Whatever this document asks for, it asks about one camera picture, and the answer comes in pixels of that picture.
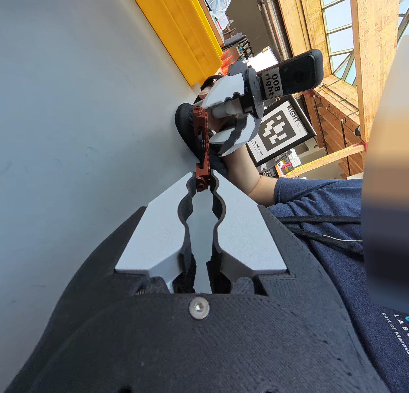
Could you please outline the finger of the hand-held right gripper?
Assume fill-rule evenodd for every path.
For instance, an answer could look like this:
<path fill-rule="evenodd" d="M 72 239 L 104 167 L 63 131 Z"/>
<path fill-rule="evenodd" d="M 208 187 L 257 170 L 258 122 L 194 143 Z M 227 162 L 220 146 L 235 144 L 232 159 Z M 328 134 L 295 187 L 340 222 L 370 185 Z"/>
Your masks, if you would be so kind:
<path fill-rule="evenodd" d="M 245 95 L 245 77 L 242 73 L 218 79 L 201 103 L 206 110 L 248 110 L 240 98 Z"/>
<path fill-rule="evenodd" d="M 218 147 L 218 156 L 230 155 L 255 138 L 260 124 L 261 118 L 252 114 L 237 115 L 222 125 L 219 132 L 209 139 L 209 144 Z"/>

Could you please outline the yellow plastic bin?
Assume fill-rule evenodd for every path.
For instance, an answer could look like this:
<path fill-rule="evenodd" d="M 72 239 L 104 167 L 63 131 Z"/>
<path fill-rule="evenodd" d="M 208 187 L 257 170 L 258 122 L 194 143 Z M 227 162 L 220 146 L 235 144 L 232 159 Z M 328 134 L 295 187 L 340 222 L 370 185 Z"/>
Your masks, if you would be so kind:
<path fill-rule="evenodd" d="M 135 0 L 187 83 L 202 85 L 222 50 L 198 0 Z"/>

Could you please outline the person in blue shirt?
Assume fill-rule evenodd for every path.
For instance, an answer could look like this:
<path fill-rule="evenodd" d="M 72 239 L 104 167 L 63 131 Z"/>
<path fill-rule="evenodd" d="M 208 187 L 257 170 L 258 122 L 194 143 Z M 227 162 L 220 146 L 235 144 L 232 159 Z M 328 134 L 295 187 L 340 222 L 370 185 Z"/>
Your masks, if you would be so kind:
<path fill-rule="evenodd" d="M 277 180 L 276 217 L 361 217 L 362 180 Z M 360 341 L 391 392 L 409 391 L 408 314 L 372 304 L 364 261 L 345 250 L 300 237 L 339 292 Z"/>

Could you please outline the person's right forearm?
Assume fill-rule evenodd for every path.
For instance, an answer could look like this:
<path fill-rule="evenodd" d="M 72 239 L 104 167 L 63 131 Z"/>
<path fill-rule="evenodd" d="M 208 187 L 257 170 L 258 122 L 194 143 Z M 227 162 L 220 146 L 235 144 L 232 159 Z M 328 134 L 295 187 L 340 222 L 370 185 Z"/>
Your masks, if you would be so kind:
<path fill-rule="evenodd" d="M 228 180 L 258 205 L 270 207 L 276 204 L 274 191 L 278 179 L 260 175 L 246 146 L 224 156 Z"/>

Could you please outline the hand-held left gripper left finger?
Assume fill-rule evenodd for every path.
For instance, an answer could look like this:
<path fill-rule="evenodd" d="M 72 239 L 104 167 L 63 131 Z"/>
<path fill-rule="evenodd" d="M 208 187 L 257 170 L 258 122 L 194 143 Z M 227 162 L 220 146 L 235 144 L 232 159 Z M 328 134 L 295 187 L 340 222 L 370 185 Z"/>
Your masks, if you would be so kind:
<path fill-rule="evenodd" d="M 187 219 L 196 194 L 193 172 L 152 200 L 143 212 L 115 270 L 118 273 L 160 277 L 167 285 L 187 274 L 192 248 Z"/>

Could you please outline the person's right hand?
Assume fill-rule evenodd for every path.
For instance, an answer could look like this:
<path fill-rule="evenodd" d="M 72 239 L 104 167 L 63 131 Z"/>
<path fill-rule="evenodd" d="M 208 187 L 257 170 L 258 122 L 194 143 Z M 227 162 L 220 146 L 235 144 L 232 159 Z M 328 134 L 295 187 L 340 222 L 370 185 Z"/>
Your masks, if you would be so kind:
<path fill-rule="evenodd" d="M 212 86 L 208 86 L 200 91 L 199 95 L 197 96 L 197 100 L 203 100 L 207 96 L 207 94 L 212 89 Z M 237 115 L 226 116 L 224 118 L 214 118 L 212 111 L 207 110 L 207 117 L 208 117 L 208 128 L 215 133 L 218 133 L 221 128 L 223 128 L 224 124 L 228 122 L 230 119 L 236 119 Z"/>

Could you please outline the black framed marker sign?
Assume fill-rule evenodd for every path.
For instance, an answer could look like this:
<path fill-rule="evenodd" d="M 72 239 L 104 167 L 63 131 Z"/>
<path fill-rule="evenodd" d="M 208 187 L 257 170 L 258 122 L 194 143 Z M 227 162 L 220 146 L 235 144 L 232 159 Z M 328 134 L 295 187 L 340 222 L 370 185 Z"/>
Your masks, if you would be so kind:
<path fill-rule="evenodd" d="M 247 147 L 258 167 L 315 136 L 299 103 L 289 95 L 265 109 L 258 134 Z"/>

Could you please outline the grey desk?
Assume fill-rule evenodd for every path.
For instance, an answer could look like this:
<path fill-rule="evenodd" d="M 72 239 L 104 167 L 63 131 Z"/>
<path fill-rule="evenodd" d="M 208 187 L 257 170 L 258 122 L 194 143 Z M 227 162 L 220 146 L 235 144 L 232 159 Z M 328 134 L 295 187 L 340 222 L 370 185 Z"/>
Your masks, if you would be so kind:
<path fill-rule="evenodd" d="M 1 0 L 1 392 L 86 258 L 194 169 L 197 93 L 135 0 Z"/>

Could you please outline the metal ventilation duct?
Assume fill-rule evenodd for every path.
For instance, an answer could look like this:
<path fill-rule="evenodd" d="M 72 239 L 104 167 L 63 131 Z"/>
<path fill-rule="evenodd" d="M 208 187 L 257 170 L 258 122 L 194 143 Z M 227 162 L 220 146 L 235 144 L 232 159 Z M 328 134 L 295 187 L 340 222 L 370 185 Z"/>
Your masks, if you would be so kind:
<path fill-rule="evenodd" d="M 293 57 L 278 0 L 256 0 L 271 48 L 279 62 Z"/>

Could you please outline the black quilted wrist rest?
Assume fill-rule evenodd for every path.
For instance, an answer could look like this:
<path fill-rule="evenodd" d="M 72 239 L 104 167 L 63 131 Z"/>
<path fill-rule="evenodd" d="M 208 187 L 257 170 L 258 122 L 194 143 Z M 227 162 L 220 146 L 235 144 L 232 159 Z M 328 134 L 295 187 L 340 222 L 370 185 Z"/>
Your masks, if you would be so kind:
<path fill-rule="evenodd" d="M 192 153 L 196 156 L 198 160 L 201 159 L 201 150 L 199 148 L 199 140 L 198 137 L 194 133 L 193 127 L 193 106 L 189 103 L 181 104 L 175 114 L 175 125 L 176 128 L 188 146 L 188 148 L 192 151 Z M 220 150 L 221 145 L 218 144 L 209 144 L 209 161 L 210 161 L 210 168 L 212 170 L 216 170 L 225 178 L 228 177 L 227 168 L 218 156 L 218 151 Z"/>

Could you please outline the brown brick assembly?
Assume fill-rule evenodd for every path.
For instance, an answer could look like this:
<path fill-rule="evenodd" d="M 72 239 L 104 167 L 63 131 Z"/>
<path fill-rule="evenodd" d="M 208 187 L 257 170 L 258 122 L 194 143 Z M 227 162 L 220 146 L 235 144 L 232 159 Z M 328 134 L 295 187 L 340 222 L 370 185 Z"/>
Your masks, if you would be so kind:
<path fill-rule="evenodd" d="M 211 176 L 209 160 L 209 128 L 207 112 L 200 105 L 193 106 L 193 129 L 198 139 L 199 163 L 196 165 L 196 189 L 201 192 L 208 189 Z"/>

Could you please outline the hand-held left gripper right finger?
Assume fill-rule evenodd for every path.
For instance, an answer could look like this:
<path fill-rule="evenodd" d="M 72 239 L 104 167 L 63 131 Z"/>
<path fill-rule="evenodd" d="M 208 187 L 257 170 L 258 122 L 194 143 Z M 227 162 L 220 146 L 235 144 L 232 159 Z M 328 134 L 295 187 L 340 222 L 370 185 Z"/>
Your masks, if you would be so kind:
<path fill-rule="evenodd" d="M 281 274 L 287 266 L 258 204 L 218 171 L 211 171 L 213 245 L 220 272 L 230 282 L 260 274 Z"/>

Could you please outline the wooden roof beam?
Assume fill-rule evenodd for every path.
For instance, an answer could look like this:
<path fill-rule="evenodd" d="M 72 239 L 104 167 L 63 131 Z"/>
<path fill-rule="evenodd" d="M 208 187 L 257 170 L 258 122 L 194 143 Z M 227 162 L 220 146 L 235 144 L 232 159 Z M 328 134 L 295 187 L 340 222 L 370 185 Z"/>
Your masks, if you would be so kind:
<path fill-rule="evenodd" d="M 372 124 L 397 47 L 399 0 L 350 0 L 361 140 Z"/>

